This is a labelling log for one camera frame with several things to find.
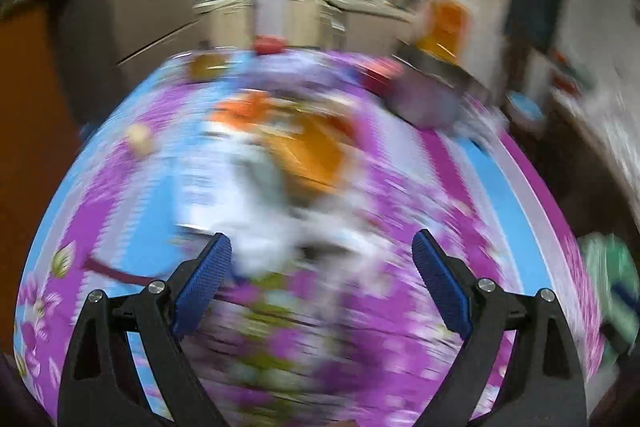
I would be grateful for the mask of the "gold cigarette pack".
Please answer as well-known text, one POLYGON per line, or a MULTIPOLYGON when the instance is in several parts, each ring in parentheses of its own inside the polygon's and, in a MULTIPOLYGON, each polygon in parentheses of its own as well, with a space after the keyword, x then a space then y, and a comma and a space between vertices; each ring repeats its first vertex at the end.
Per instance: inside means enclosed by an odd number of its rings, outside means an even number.
POLYGON ((270 110, 259 132, 294 198, 313 200, 341 191, 349 163, 347 145, 330 117, 270 110))

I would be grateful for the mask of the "green lined trash bin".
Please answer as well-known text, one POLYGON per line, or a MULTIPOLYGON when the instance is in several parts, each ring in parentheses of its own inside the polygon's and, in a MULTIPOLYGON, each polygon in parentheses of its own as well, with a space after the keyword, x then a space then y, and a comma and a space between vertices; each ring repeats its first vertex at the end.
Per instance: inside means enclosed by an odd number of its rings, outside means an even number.
POLYGON ((639 332, 639 319, 612 288, 621 283, 631 296, 639 296, 639 274, 626 244, 614 234, 594 232, 578 239, 580 254, 596 292, 600 322, 611 323, 626 343, 639 332))

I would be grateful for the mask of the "white grey crumpled glove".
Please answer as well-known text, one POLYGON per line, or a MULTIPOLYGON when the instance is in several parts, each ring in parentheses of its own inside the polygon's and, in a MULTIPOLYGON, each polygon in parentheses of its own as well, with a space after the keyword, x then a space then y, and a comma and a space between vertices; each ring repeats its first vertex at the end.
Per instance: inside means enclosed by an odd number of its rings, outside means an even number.
POLYGON ((296 199, 266 148, 239 134, 205 135, 177 158, 175 202, 178 227, 229 237, 241 277, 280 272, 306 249, 352 273, 387 249, 355 182, 335 195, 296 199))

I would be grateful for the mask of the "floral purple striped tablecloth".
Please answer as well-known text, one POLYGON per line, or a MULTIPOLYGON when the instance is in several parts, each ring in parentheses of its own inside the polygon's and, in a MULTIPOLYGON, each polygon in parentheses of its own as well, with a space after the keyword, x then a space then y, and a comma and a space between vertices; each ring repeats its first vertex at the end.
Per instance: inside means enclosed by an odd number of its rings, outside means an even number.
POLYGON ((141 293, 216 232, 231 270, 181 347, 231 425, 416 421, 462 343, 413 264, 420 230, 505 291, 551 289, 582 375, 597 372, 575 236, 483 106, 469 138, 397 118, 352 80, 350 55, 236 52, 208 83, 188 62, 171 57, 104 121, 32 241, 14 360, 50 416, 90 291, 141 293))

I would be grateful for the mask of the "small beige object on table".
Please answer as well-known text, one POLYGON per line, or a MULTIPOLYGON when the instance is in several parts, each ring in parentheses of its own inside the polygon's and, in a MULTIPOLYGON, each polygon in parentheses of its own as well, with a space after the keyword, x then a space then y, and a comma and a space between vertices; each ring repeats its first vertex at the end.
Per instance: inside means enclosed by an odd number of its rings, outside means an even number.
POLYGON ((126 129, 125 138, 135 158, 142 159, 153 153, 154 135, 151 128, 144 122, 130 124, 126 129))

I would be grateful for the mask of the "orange white snack wrapper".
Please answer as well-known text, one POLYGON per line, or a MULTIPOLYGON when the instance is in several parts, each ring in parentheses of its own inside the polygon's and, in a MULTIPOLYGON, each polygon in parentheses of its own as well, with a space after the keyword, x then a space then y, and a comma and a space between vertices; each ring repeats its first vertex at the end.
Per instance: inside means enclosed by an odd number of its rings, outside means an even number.
POLYGON ((208 133, 249 132, 263 124, 270 113, 294 108, 296 103, 267 91, 247 89, 214 104, 205 119, 208 133))

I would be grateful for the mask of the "blue bowl on chair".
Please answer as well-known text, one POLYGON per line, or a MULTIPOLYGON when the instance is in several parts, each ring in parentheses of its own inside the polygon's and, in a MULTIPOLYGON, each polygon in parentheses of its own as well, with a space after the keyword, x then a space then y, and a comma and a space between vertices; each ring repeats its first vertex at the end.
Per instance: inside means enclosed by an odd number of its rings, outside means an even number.
POLYGON ((544 113, 521 92, 509 91, 506 94, 506 116, 513 124, 528 132, 537 132, 544 127, 544 113))

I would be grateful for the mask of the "yellow round fruit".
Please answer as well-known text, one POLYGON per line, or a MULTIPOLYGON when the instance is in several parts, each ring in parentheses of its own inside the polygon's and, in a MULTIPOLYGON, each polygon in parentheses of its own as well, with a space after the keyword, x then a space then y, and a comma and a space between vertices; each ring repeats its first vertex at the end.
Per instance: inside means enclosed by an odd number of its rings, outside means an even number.
POLYGON ((192 83, 211 82, 224 75, 228 67, 228 56, 222 53, 194 54, 188 63, 188 79, 192 83))

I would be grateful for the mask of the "red box behind pot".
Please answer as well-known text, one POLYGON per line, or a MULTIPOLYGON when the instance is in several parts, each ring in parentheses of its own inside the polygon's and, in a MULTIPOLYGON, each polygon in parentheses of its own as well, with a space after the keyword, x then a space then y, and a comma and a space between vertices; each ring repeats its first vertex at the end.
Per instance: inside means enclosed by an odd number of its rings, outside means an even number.
POLYGON ((361 86, 378 96, 385 98, 395 79, 404 72, 402 66, 393 57, 368 57, 357 64, 361 86))

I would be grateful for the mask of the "red round object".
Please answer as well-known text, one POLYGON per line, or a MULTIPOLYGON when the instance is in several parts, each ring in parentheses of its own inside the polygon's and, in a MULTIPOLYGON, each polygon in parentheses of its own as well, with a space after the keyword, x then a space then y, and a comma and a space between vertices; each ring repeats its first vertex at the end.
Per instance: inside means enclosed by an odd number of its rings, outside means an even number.
POLYGON ((272 55, 282 53, 288 47, 288 40, 277 36, 256 36, 253 49, 256 55, 272 55))

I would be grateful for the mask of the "orange juice bottle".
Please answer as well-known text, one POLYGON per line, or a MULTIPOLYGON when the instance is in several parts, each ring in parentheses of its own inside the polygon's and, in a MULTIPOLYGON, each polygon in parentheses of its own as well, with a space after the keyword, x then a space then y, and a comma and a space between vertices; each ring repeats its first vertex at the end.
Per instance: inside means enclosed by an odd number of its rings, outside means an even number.
POLYGON ((477 0, 427 0, 416 47, 443 62, 458 64, 477 0))

